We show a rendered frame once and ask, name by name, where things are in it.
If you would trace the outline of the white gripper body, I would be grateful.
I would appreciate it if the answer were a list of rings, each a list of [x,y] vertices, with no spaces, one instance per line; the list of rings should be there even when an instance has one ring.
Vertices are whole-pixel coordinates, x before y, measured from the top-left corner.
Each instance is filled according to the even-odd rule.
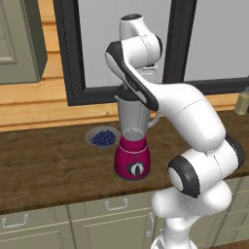
[[[141,68],[138,70],[138,73],[149,82],[155,82],[158,79],[158,73],[156,68]],[[118,86],[121,85],[123,81],[113,72],[110,72],[109,83],[113,86]]]

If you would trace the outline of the black blender lid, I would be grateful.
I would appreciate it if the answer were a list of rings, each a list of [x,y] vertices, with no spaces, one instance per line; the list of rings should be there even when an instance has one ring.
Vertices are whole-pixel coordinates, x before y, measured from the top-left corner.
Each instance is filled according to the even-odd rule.
[[[124,86],[118,86],[115,98],[117,101],[139,101],[139,98],[130,89],[125,89]]]

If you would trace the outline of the magenta blender with clear jar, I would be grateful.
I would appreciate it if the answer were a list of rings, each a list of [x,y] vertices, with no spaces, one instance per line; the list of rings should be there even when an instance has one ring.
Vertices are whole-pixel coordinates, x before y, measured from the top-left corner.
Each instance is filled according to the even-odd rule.
[[[147,145],[147,129],[160,118],[156,113],[150,120],[151,111],[139,100],[128,101],[116,95],[121,139],[114,158],[116,174],[129,181],[145,178],[150,173],[151,156]]]

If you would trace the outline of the blueberries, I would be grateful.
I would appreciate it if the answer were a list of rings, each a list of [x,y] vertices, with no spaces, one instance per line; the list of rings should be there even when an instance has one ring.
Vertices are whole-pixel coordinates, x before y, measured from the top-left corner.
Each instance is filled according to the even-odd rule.
[[[91,138],[96,146],[109,146],[115,142],[116,135],[111,130],[101,130]]]

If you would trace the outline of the grey bowl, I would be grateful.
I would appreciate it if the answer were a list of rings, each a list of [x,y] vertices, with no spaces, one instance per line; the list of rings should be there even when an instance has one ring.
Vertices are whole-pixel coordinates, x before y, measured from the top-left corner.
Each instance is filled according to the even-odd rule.
[[[115,142],[112,144],[112,145],[109,145],[109,146],[96,146],[94,145],[92,142],[91,142],[91,138],[97,134],[99,131],[101,130],[111,130],[115,135],[116,135],[116,139],[115,139]],[[111,127],[111,126],[97,126],[97,127],[94,127],[92,128],[91,130],[89,130],[87,133],[86,133],[86,141],[93,147],[95,148],[98,148],[98,149],[107,149],[107,148],[110,148],[114,145],[116,145],[121,139],[121,133],[115,129],[114,127]]]

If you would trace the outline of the yellowish glass bottle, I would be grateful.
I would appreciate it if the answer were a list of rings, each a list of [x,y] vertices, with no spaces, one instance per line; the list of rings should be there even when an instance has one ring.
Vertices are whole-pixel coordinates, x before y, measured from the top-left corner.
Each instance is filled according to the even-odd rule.
[[[245,115],[249,109],[249,86],[239,94],[234,112],[237,115]]]

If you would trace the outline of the olive green drawer front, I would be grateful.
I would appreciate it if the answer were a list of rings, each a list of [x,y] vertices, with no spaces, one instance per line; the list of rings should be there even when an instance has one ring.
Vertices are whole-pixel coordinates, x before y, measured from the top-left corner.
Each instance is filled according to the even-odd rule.
[[[2,219],[4,217],[8,218],[9,222],[18,223],[22,220],[24,214],[30,215],[25,226],[15,229],[4,229],[2,227]],[[71,232],[67,207],[65,205],[60,205],[0,215],[0,234],[15,231],[32,231],[36,229],[52,229],[56,231]]]
[[[72,221],[100,217],[105,215],[112,215],[131,210],[149,208],[151,206],[151,197],[153,192],[146,192],[141,194],[134,194],[128,196],[115,196],[103,198],[98,200],[79,202],[69,204],[68,209]],[[108,211],[105,207],[105,201],[108,200],[111,206],[122,206],[124,198],[128,199],[128,207],[119,211]]]

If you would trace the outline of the olive green cupboard door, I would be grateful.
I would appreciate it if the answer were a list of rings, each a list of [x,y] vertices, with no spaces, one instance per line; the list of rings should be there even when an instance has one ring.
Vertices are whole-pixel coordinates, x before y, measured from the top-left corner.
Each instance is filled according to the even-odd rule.
[[[69,223],[0,234],[0,249],[76,249]]]
[[[77,249],[150,249],[150,208],[72,222]]]

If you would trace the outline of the olive green cupboard run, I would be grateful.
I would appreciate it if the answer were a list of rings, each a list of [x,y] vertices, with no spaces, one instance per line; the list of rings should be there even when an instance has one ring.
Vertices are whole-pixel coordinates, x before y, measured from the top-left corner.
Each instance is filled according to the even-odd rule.
[[[198,248],[209,248],[249,239],[249,176],[228,179],[230,206],[223,212],[201,217],[190,238]]]

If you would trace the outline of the black window frame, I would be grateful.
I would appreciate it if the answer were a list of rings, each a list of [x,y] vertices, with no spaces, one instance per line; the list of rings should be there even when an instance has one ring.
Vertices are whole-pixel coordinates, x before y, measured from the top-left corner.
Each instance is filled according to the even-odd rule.
[[[172,0],[162,81],[176,84],[184,79],[197,0]],[[113,103],[116,87],[88,88],[80,31],[79,1],[53,0],[67,103],[70,106]],[[203,94],[242,92],[249,87],[244,78],[191,81]]]

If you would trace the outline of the olive green wall cupboard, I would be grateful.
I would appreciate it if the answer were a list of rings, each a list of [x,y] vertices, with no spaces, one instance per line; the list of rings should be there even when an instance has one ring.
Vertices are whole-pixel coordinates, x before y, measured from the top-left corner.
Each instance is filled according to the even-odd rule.
[[[40,82],[47,60],[38,0],[0,0],[0,85]]]

